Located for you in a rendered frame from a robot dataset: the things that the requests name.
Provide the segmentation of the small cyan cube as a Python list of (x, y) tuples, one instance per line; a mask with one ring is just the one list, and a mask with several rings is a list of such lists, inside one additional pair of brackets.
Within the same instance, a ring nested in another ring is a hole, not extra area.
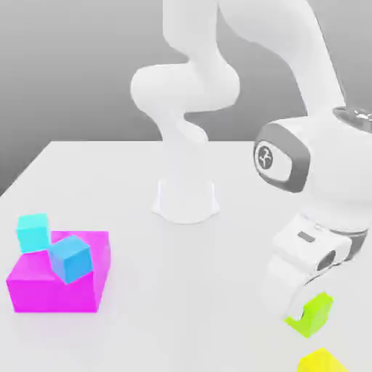
[(16, 232), (22, 254), (47, 250), (50, 246), (51, 230), (47, 214), (19, 216)]

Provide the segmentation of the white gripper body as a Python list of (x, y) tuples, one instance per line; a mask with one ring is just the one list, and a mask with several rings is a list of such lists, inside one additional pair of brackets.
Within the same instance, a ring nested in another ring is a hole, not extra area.
[(264, 277), (265, 302), (307, 302), (319, 294), (319, 257), (276, 251)]

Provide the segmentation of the large magenta box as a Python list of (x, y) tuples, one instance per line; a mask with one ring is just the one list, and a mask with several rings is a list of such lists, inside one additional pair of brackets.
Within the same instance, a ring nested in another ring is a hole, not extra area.
[(91, 249), (92, 270), (65, 284), (52, 271), (47, 251), (23, 254), (6, 283), (15, 312), (97, 312), (110, 269), (107, 231), (53, 231), (52, 242), (77, 236)]

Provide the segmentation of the small blue cube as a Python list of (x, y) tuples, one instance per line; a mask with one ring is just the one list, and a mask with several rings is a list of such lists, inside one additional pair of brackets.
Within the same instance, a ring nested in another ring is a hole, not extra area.
[(93, 270), (90, 247), (77, 235), (71, 235), (56, 243), (48, 250), (52, 271), (68, 285)]

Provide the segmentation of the small lime green cube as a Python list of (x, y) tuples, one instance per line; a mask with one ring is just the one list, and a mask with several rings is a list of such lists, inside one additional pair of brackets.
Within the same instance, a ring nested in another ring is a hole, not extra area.
[(288, 316), (284, 322), (308, 339), (326, 324), (332, 304), (333, 297), (322, 292), (304, 305), (298, 320)]

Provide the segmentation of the small yellow cube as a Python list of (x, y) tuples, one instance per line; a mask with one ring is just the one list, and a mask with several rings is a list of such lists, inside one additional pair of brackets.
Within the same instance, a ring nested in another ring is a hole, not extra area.
[(349, 372), (327, 349), (320, 348), (302, 357), (297, 372)]

